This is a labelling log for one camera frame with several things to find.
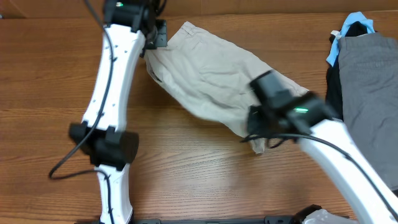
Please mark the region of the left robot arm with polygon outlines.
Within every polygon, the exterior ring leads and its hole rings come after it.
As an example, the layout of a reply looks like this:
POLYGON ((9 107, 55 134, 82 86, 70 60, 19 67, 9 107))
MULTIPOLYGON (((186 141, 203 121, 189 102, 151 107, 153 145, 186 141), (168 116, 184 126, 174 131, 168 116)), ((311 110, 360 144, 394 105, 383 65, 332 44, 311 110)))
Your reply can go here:
POLYGON ((139 135, 126 131, 127 103, 136 65, 147 50, 167 45, 167 24, 159 19, 165 1, 106 1, 101 60, 90 103, 69 136, 90 158, 100 186, 98 223, 133 223, 129 168, 139 135))

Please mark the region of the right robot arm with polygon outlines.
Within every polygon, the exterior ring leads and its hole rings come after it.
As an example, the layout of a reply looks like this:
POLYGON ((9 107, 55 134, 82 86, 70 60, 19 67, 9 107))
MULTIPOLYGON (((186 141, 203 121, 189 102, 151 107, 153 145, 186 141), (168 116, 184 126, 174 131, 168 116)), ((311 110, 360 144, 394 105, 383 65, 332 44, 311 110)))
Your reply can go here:
POLYGON ((397 223, 397 197, 355 145, 344 123, 312 91, 293 96, 270 70, 249 83, 252 106, 245 141, 293 140, 329 176, 358 223, 397 223))

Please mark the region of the beige shorts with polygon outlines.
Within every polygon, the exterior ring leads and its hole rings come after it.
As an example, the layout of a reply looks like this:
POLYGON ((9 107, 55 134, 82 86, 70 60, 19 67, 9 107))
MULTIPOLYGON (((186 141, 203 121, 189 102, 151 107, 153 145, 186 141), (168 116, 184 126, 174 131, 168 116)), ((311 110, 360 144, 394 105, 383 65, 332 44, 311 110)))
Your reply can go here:
POLYGON ((249 83, 272 70, 253 53, 185 22, 166 47, 146 52, 149 75, 194 116, 246 137, 249 83))

